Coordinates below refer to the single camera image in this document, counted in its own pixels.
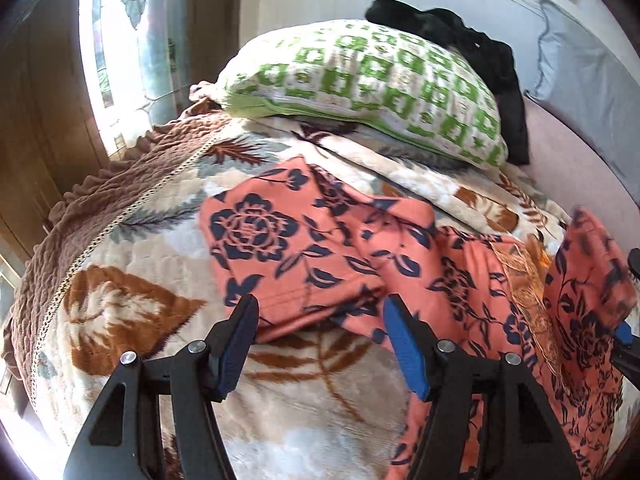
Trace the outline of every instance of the orange floral fabric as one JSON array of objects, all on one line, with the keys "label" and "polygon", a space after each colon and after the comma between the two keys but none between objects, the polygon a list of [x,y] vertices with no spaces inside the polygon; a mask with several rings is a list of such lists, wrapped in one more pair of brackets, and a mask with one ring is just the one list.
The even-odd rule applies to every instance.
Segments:
[{"label": "orange floral fabric", "polygon": [[[401,294],[438,338],[469,354],[519,354],[545,387],[583,476],[598,470],[613,424],[609,406],[620,387],[609,363],[610,334],[634,298],[613,242],[605,252],[578,254],[577,248],[602,244],[604,229],[587,213],[578,212],[545,286],[541,274],[549,261],[534,246],[436,228],[427,202],[367,196],[302,157],[209,198],[200,224],[226,306],[233,308],[249,292],[260,302],[259,342],[330,319],[391,349],[382,301]],[[615,276],[606,274],[612,265],[620,271]],[[604,296],[582,290],[590,280]],[[580,364],[606,370],[601,388],[583,387],[593,378],[589,372],[588,381],[580,381]],[[571,388],[582,392],[582,400],[574,402],[578,392]],[[406,476],[428,410],[412,396],[388,480]],[[481,426],[482,402],[476,399],[461,470],[469,478]]]}]

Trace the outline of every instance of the gold embroidered fabric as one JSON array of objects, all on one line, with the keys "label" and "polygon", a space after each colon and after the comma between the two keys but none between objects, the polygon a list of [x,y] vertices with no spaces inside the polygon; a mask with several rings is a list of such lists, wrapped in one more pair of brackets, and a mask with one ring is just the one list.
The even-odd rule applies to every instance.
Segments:
[{"label": "gold embroidered fabric", "polygon": [[524,248],[514,243],[492,243],[511,287],[511,299],[529,324],[536,342],[536,352],[542,354],[551,373],[560,379],[562,388],[569,393],[565,386],[567,382],[564,380],[558,345],[551,330],[551,319],[542,301],[545,290],[542,280],[550,261],[545,251],[538,250],[538,245],[539,242],[534,237],[527,239]]}]

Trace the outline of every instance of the brown leaf pattern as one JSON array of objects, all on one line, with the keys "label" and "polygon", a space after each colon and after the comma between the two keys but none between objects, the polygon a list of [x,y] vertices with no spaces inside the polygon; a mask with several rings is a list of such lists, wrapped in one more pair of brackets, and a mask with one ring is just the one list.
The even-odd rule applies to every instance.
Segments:
[{"label": "brown leaf pattern", "polygon": [[392,186],[391,184],[389,184],[388,182],[383,182],[380,185],[380,191],[382,191],[382,194],[384,196],[391,196],[391,197],[398,197],[398,198],[403,198],[406,195],[404,193],[402,193],[402,191],[400,191],[397,187]]},{"label": "brown leaf pattern", "polygon": [[518,215],[492,198],[462,186],[454,196],[484,215],[487,225],[494,231],[511,233],[518,225]]},{"label": "brown leaf pattern", "polygon": [[514,197],[518,199],[518,204],[524,210],[524,215],[527,217],[527,220],[531,222],[535,227],[539,229],[544,229],[549,236],[552,238],[556,238],[549,232],[546,228],[546,224],[549,219],[542,212],[540,208],[533,202],[531,197],[523,192],[514,182],[509,180],[503,173],[500,173],[500,182],[498,186],[508,191]]},{"label": "brown leaf pattern", "polygon": [[251,153],[253,147],[242,140],[223,140],[211,146],[203,156],[215,156],[216,164],[222,164],[226,158],[246,162],[258,166],[266,162],[265,159]]},{"label": "brown leaf pattern", "polygon": [[72,362],[107,376],[127,350],[152,357],[204,303],[116,267],[91,265],[76,272],[63,299]]},{"label": "brown leaf pattern", "polygon": [[178,456],[178,441],[175,435],[171,436],[169,446],[164,447],[163,451],[166,480],[184,480],[184,473],[180,466],[180,457]]},{"label": "brown leaf pattern", "polygon": [[284,352],[257,351],[249,359],[265,365],[268,370],[247,372],[245,377],[270,383],[299,383],[322,380],[329,394],[358,422],[364,419],[337,390],[333,374],[347,370],[359,362],[372,343],[363,336],[322,323],[312,332],[304,331],[277,339],[266,345],[279,350],[299,351],[315,348],[315,356],[300,356]]}]

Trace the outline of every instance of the black garment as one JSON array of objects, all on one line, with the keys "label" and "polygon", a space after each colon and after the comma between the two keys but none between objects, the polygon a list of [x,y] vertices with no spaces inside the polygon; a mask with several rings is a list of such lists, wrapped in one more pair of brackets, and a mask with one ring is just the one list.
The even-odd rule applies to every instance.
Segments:
[{"label": "black garment", "polygon": [[444,48],[454,46],[494,94],[502,138],[509,149],[507,160],[517,165],[529,163],[524,102],[509,45],[465,27],[462,19],[447,9],[418,10],[396,0],[376,0],[365,18]]}]

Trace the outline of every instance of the pillowcase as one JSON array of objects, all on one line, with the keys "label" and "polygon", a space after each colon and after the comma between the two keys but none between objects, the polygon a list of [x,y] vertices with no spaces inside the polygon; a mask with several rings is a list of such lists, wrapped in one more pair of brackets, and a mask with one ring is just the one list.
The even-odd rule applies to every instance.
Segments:
[{"label": "pillowcase", "polygon": [[508,155],[494,96],[463,57],[364,20],[251,40],[220,73],[214,97],[236,116],[357,121],[479,168]]},{"label": "pillowcase", "polygon": [[540,81],[529,96],[584,140],[640,204],[640,86],[580,23],[548,0],[540,6]]}]

